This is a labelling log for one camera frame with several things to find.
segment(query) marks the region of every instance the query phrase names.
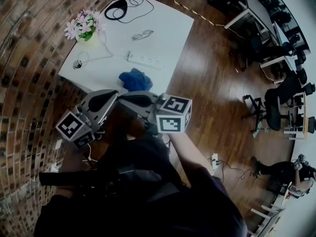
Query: person sitting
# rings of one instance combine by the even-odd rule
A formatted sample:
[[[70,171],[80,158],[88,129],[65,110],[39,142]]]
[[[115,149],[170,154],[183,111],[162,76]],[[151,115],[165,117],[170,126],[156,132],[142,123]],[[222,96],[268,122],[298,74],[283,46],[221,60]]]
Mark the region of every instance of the person sitting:
[[[207,159],[187,134],[171,134],[170,140],[191,188],[182,184],[163,141],[126,136],[108,148],[97,170],[86,171],[102,173],[99,185],[88,192],[57,188],[41,209],[34,236],[246,237],[247,226]],[[80,171],[85,149],[70,144],[61,171]],[[111,173],[118,171],[122,175],[114,179]]]
[[[301,163],[301,169],[299,169],[298,161],[282,161],[271,166],[266,166],[258,161],[256,157],[253,157],[252,162],[255,177],[259,175],[270,175],[282,184],[292,182],[290,188],[293,191],[306,192],[316,181],[316,169],[309,166],[306,162]]]

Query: black cable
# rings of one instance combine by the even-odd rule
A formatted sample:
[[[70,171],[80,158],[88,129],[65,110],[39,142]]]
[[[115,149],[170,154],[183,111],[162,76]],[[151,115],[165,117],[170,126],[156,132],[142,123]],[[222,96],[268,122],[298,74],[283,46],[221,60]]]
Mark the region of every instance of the black cable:
[[[241,180],[245,179],[246,173],[247,173],[248,171],[251,171],[251,168],[248,169],[248,170],[246,170],[246,171],[244,171],[244,170],[242,170],[242,169],[240,169],[240,168],[232,168],[232,167],[229,165],[229,163],[226,162],[226,161],[224,161],[224,160],[217,160],[217,161],[216,161],[216,165],[221,165],[222,163],[223,163],[223,167],[222,167],[223,181],[222,181],[222,183],[224,183],[224,179],[225,179],[225,177],[224,177],[224,167],[225,167],[224,165],[225,165],[225,164],[226,164],[230,169],[242,171],[242,175],[239,177],[239,179],[241,179]]]
[[[128,21],[128,22],[122,22],[121,20],[117,19],[117,17],[114,16],[114,13],[115,13],[117,10],[121,9],[121,8],[117,8],[115,11],[113,11],[112,16],[113,16],[113,18],[117,19],[119,22],[121,22],[121,23],[123,23],[123,24],[128,24],[128,23],[134,21],[134,20],[137,19],[137,18],[144,17],[144,16],[146,16],[147,14],[151,13],[151,12],[154,10],[154,8],[155,8],[154,5],[153,5],[151,2],[149,2],[148,0],[146,0],[146,1],[147,1],[153,8],[152,8],[149,12],[147,12],[146,14],[144,14],[144,15],[138,16],[138,17],[136,17],[136,18],[134,18],[134,19],[132,19],[132,20],[130,20],[130,21]],[[129,8],[129,7],[134,8],[134,7],[137,7],[137,6],[142,5],[143,2],[144,2],[144,0],[142,0],[141,3],[139,3],[139,2],[136,1],[136,0],[129,0],[129,2],[130,2],[133,6],[127,6],[127,8]]]
[[[90,164],[91,168],[94,169],[94,166],[92,165],[91,161],[89,160],[89,158],[83,154],[83,156],[87,159],[88,163]]]
[[[169,139],[169,141],[167,143],[165,143],[166,146],[168,145],[169,154],[171,154],[170,144],[171,144],[171,140]]]

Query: electrical outlet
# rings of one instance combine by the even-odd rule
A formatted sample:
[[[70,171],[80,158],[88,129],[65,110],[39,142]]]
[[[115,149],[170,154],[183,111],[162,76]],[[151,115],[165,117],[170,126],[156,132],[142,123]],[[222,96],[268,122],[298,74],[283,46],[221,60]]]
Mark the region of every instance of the electrical outlet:
[[[218,154],[212,154],[212,167],[213,167],[213,171],[215,171],[218,167],[218,165],[216,165],[216,161],[218,161]]]
[[[149,66],[159,70],[165,68],[165,65],[159,59],[147,57],[132,51],[129,53],[128,62]]]

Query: desk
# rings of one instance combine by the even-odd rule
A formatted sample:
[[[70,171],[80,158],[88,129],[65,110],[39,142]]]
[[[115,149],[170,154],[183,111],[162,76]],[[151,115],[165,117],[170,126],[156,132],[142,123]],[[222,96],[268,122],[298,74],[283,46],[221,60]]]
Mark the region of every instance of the desk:
[[[268,208],[264,205],[261,206],[263,209],[268,211],[268,215],[263,214],[255,209],[251,209],[251,211],[261,217],[263,217],[265,220],[263,223],[259,226],[257,232],[254,234],[251,231],[248,231],[251,237],[267,237],[270,236],[270,233],[273,232],[274,227],[279,222],[283,212],[284,208],[280,208],[277,206],[272,205],[272,208]]]
[[[129,72],[132,68],[137,68],[152,80],[152,93],[160,95],[166,92],[194,20],[160,2],[148,1],[155,6],[154,10],[128,24],[103,17],[102,22],[106,24],[106,45],[114,55],[112,58],[90,61],[80,69],[73,69],[74,62],[78,60],[78,55],[82,52],[88,53],[90,60],[108,56],[101,43],[104,40],[93,36],[94,39],[89,40],[93,41],[91,44],[87,43],[85,46],[85,43],[76,43],[61,67],[59,75],[72,81],[86,92],[116,89],[120,93],[125,93],[126,90],[122,88],[119,75],[122,72]],[[121,21],[130,21],[147,13],[151,8],[146,1],[138,7],[129,7],[126,16]],[[142,40],[132,40],[133,35],[142,34],[144,30],[152,30],[154,33]],[[129,63],[127,56],[130,51],[159,59],[165,68],[159,70]]]
[[[287,37],[285,36],[284,32],[282,31],[282,29],[280,28],[280,26],[278,26],[278,24],[276,22],[274,22],[274,29],[276,31],[277,44],[278,45],[283,45],[283,43],[289,42]],[[272,65],[274,63],[281,62],[281,61],[285,60],[285,62],[287,63],[288,67],[290,68],[290,70],[296,71],[296,65],[295,65],[295,60],[296,59],[297,59],[297,56],[293,56],[293,57],[282,56],[282,57],[278,57],[278,58],[276,58],[276,59],[274,59],[272,61],[261,63],[260,67],[264,68],[264,67],[270,66],[270,65]]]
[[[303,104],[304,104],[303,105],[303,116],[304,116],[303,131],[284,131],[283,133],[296,134],[296,135],[302,134],[303,138],[295,137],[295,138],[288,138],[288,139],[289,140],[304,140],[304,139],[307,139],[307,136],[308,136],[308,121],[309,121],[308,112],[307,112],[307,104],[306,104],[306,94],[305,92],[297,93],[293,97],[296,97],[296,96],[303,96]]]
[[[258,0],[245,0],[246,4],[239,2],[239,4],[244,8],[244,11],[235,17],[231,22],[229,22],[225,29],[232,26],[239,19],[250,13],[266,30],[269,31],[273,39],[277,39],[270,16],[264,6]]]

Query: lamp base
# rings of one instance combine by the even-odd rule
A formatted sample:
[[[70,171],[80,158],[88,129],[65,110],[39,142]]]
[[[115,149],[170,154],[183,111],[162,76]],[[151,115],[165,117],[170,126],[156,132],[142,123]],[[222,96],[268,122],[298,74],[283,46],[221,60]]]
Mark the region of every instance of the lamp base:
[[[115,18],[110,18],[107,13],[109,12],[109,10],[111,9],[121,9],[123,11],[123,15],[120,17],[115,17]],[[127,13],[127,1],[126,0],[118,0],[114,3],[112,3],[104,12],[104,15],[107,19],[109,20],[119,20],[121,18],[123,18]]]

